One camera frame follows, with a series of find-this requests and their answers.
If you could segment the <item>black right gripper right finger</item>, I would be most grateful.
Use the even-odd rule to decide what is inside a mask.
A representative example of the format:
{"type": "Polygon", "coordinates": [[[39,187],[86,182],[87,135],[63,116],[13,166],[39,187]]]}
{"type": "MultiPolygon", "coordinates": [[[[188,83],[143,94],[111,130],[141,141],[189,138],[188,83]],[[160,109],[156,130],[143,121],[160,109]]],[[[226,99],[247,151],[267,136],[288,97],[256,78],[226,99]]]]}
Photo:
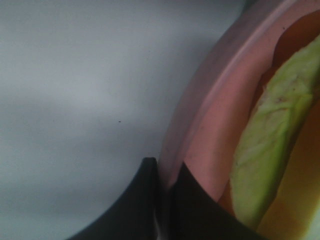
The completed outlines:
{"type": "Polygon", "coordinates": [[[259,240],[260,236],[219,206],[183,164],[173,188],[169,238],[171,240],[259,240]]]}

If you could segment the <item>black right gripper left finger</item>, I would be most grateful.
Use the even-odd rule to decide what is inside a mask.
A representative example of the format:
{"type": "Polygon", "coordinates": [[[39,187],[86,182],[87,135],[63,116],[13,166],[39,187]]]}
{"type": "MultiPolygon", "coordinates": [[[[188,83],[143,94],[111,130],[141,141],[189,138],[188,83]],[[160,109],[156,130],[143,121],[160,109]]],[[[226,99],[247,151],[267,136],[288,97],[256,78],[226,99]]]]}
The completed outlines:
{"type": "Polygon", "coordinates": [[[145,157],[121,196],[71,240],[156,240],[157,160],[145,157]]]}

